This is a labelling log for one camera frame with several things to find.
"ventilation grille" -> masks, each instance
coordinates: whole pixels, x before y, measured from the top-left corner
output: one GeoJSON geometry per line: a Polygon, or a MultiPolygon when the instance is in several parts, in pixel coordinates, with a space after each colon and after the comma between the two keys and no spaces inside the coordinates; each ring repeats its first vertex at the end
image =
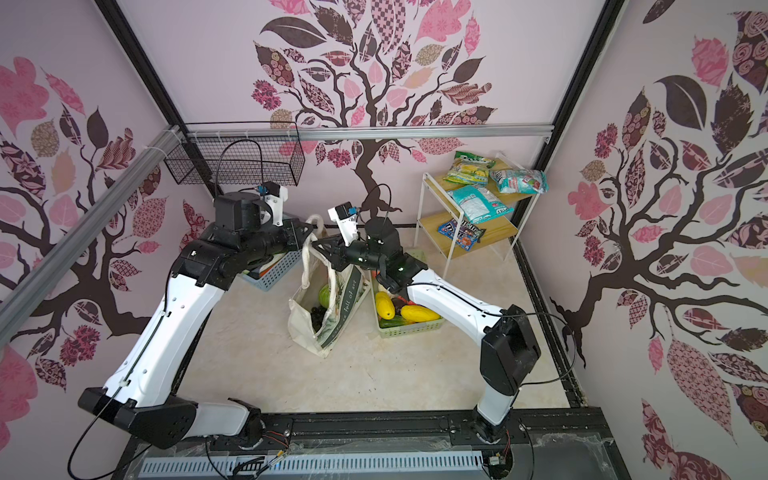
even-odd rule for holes
{"type": "MultiPolygon", "coordinates": [[[[216,467],[231,475],[236,465],[260,456],[265,462],[274,455],[212,457],[216,467]]],[[[241,475],[252,475],[264,462],[248,465],[241,475]]],[[[373,472],[444,472],[481,470],[480,452],[346,453],[335,455],[292,455],[276,463],[263,475],[373,473],[373,472]]],[[[218,476],[205,457],[147,458],[139,478],[218,476]]]]}

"snack bag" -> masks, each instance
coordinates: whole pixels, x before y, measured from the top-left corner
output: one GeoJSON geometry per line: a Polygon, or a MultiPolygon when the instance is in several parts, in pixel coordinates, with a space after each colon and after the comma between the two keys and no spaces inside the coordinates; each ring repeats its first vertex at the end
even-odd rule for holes
{"type": "Polygon", "coordinates": [[[449,191],[448,194],[453,197],[472,223],[487,222],[512,212],[511,208],[507,208],[485,187],[467,185],[458,190],[449,191]]]}
{"type": "Polygon", "coordinates": [[[492,158],[457,151],[453,157],[453,166],[445,175],[445,179],[455,184],[487,185],[488,170],[496,163],[492,158]]]}
{"type": "MultiPolygon", "coordinates": [[[[437,228],[437,231],[446,237],[453,239],[453,234],[456,232],[456,220],[451,220],[444,223],[437,228]]],[[[479,242],[484,233],[485,228],[479,228],[475,225],[472,225],[467,220],[462,220],[462,227],[458,231],[456,244],[469,252],[469,249],[472,248],[472,245],[479,242]]]]}
{"type": "Polygon", "coordinates": [[[491,176],[503,194],[543,194],[549,190],[547,177],[538,170],[494,170],[491,176]]]}

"beige floor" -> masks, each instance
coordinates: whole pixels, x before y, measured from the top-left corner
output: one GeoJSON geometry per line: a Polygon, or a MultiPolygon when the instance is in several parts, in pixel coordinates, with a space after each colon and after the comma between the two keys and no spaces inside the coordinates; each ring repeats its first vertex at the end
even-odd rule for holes
{"type": "MultiPolygon", "coordinates": [[[[445,259],[423,232],[419,248],[442,273],[445,259]]],[[[401,230],[412,244],[413,229],[401,230]]],[[[500,243],[494,247],[504,249],[500,243]]],[[[506,263],[485,248],[451,263],[447,280],[499,306],[532,305],[515,258],[506,263]]],[[[327,359],[294,343],[286,328],[288,298],[300,284],[301,264],[265,293],[238,278],[218,303],[190,363],[179,395],[222,402],[236,397],[264,412],[351,412],[471,409],[485,382],[479,347],[450,323],[438,330],[380,338],[366,299],[327,359]]],[[[546,340],[532,317],[542,357],[528,381],[555,378],[546,340]]],[[[516,408],[567,408],[560,382],[524,387],[516,408]]]]}

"black cable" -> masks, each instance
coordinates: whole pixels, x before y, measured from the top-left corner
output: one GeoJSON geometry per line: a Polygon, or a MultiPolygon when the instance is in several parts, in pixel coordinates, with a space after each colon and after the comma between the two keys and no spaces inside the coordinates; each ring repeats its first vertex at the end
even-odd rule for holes
{"type": "MultiPolygon", "coordinates": [[[[158,328],[160,328],[160,324],[163,322],[163,318],[164,318],[164,317],[167,315],[167,312],[168,312],[168,284],[169,284],[169,283],[170,283],[170,269],[168,269],[168,275],[167,275],[167,277],[165,278],[165,299],[164,299],[164,304],[163,304],[163,312],[164,312],[164,313],[163,313],[163,315],[160,317],[160,319],[157,321],[157,325],[154,327],[154,330],[152,330],[152,334],[150,334],[150,336],[149,336],[149,339],[148,339],[148,340],[147,340],[147,342],[144,344],[144,347],[141,349],[141,351],[139,352],[138,356],[137,356],[137,357],[136,357],[136,359],[134,360],[134,363],[133,363],[133,365],[131,365],[130,369],[128,369],[128,373],[127,373],[127,374],[125,375],[125,377],[124,377],[124,378],[125,378],[125,380],[128,380],[128,377],[129,377],[129,376],[131,376],[131,373],[133,373],[133,371],[134,371],[134,368],[136,368],[136,365],[139,363],[139,360],[141,359],[141,356],[142,356],[142,355],[144,355],[144,351],[147,349],[147,346],[150,344],[150,342],[151,342],[151,341],[152,341],[152,339],[154,338],[154,334],[157,332],[157,329],[158,329],[158,328]]],[[[113,473],[115,473],[115,472],[119,472],[119,471],[120,471],[120,470],[122,470],[123,468],[125,468],[125,467],[129,466],[129,465],[130,465],[130,464],[131,464],[131,463],[132,463],[132,462],[133,462],[133,461],[134,461],[136,458],[139,458],[139,457],[140,457],[140,456],[141,456],[141,455],[142,455],[144,452],[146,452],[147,450],[149,450],[149,448],[152,446],[152,445],[147,445],[147,448],[145,448],[145,449],[144,449],[144,450],[142,450],[141,452],[137,453],[137,454],[136,454],[136,455],[135,455],[135,456],[134,456],[132,459],[128,460],[128,461],[127,461],[127,462],[125,462],[123,465],[119,465],[119,466],[115,467],[115,469],[114,469],[114,470],[112,470],[111,472],[109,472],[109,473],[105,473],[105,474],[103,474],[103,475],[100,475],[100,476],[98,476],[98,477],[93,477],[93,478],[80,478],[80,477],[76,476],[76,475],[75,475],[75,474],[72,472],[72,460],[74,459],[74,454],[77,452],[77,450],[78,450],[78,447],[80,446],[80,444],[82,443],[83,439],[84,439],[84,438],[85,438],[85,436],[88,434],[88,432],[91,430],[91,427],[92,427],[92,426],[93,426],[93,425],[96,423],[96,420],[99,420],[99,418],[101,417],[101,414],[103,414],[103,413],[104,413],[104,411],[107,409],[107,407],[109,406],[109,404],[110,404],[110,403],[112,403],[112,400],[114,400],[114,399],[115,399],[115,397],[117,397],[117,396],[118,396],[118,393],[120,393],[120,391],[121,391],[122,389],[123,389],[123,387],[122,387],[122,386],[118,386],[118,389],[114,391],[114,394],[113,394],[113,395],[112,395],[112,396],[109,398],[109,400],[107,401],[107,403],[105,403],[105,404],[104,404],[104,406],[103,406],[103,407],[101,407],[101,410],[100,410],[100,411],[99,411],[99,413],[98,413],[98,414],[97,414],[97,415],[94,417],[94,419],[93,419],[93,420],[91,420],[91,423],[89,423],[89,424],[88,424],[88,426],[87,426],[87,427],[85,427],[85,430],[84,430],[84,431],[83,431],[83,433],[80,435],[80,438],[79,438],[79,439],[76,441],[76,443],[74,444],[74,447],[72,447],[72,451],[71,451],[71,452],[70,452],[70,454],[69,454],[69,460],[67,460],[67,473],[68,473],[68,474],[69,474],[69,476],[70,476],[71,478],[73,478],[74,480],[100,480],[101,478],[104,478],[104,477],[108,477],[109,475],[112,475],[112,474],[113,474],[113,473]]]]}

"black wire mesh basket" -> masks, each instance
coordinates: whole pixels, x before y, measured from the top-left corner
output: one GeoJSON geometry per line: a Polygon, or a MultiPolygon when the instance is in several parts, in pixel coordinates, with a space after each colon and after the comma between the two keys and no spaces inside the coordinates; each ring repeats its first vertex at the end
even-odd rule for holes
{"type": "Polygon", "coordinates": [[[299,184],[305,158],[296,122],[224,123],[256,124],[257,128],[212,130],[205,126],[222,124],[187,124],[195,131],[165,159],[177,184],[299,184]]]}

